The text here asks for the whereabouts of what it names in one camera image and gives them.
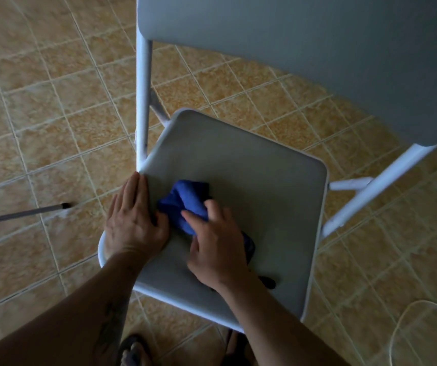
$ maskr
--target wire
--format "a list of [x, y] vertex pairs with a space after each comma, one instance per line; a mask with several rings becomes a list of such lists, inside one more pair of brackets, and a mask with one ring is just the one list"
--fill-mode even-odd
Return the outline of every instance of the wire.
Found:
[[397, 325], [395, 326], [395, 329], [393, 330], [393, 333], [391, 334], [391, 339], [390, 339], [390, 344], [388, 346], [388, 357], [390, 360], [390, 366], [393, 366], [393, 355], [392, 355], [392, 350], [393, 350], [393, 341], [395, 340], [395, 335], [401, 325], [401, 321], [403, 320], [403, 318], [405, 317], [405, 315], [408, 313], [408, 311], [410, 310], [411, 307], [413, 307], [414, 305], [418, 304], [418, 303], [427, 303], [430, 304], [431, 306], [437, 307], [437, 303], [434, 301], [427, 301], [425, 299], [420, 299], [418, 301], [412, 301], [403, 311], [403, 313], [401, 314]]

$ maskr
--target folding chair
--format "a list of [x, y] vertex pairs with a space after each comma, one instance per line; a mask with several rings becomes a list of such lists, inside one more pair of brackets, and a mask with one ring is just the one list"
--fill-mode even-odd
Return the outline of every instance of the folding chair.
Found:
[[[252, 269], [276, 280], [272, 295], [303, 319], [319, 240], [437, 147], [437, 0], [138, 0], [137, 20], [137, 170], [148, 175], [152, 205], [178, 179], [209, 182], [256, 243]], [[185, 108], [162, 118], [147, 156], [153, 40], [306, 77], [413, 145], [374, 178], [329, 184], [321, 160]], [[329, 186], [358, 192], [322, 227]], [[220, 295], [186, 268], [189, 243], [172, 231], [134, 289], [241, 330]]]

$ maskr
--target right hand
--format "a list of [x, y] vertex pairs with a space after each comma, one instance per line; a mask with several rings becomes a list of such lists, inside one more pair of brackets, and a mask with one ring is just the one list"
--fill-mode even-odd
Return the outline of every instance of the right hand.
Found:
[[189, 211], [181, 212], [197, 233], [191, 242], [188, 268], [199, 281], [220, 292], [249, 275], [244, 238], [229, 208], [222, 209], [213, 199], [204, 204], [208, 222]]

